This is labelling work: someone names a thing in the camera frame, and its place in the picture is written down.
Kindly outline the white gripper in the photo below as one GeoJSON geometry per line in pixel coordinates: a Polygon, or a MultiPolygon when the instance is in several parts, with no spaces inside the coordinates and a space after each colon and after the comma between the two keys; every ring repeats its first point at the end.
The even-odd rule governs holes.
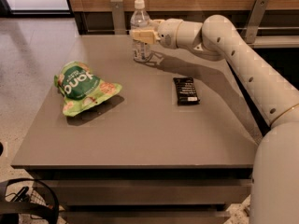
{"type": "Polygon", "coordinates": [[[176,49],[177,32],[182,20],[151,20],[150,27],[154,30],[158,29],[158,33],[151,29],[146,30],[131,30],[130,36],[133,40],[147,44],[155,44],[160,41],[160,44],[168,49],[176,49]]]}

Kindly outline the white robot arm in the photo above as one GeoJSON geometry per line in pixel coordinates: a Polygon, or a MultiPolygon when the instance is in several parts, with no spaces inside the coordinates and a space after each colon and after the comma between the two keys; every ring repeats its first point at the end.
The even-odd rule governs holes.
{"type": "Polygon", "coordinates": [[[217,61],[225,59],[270,131],[258,146],[249,224],[299,224],[299,90],[258,55],[222,15],[203,22],[151,20],[132,39],[217,61]]]}

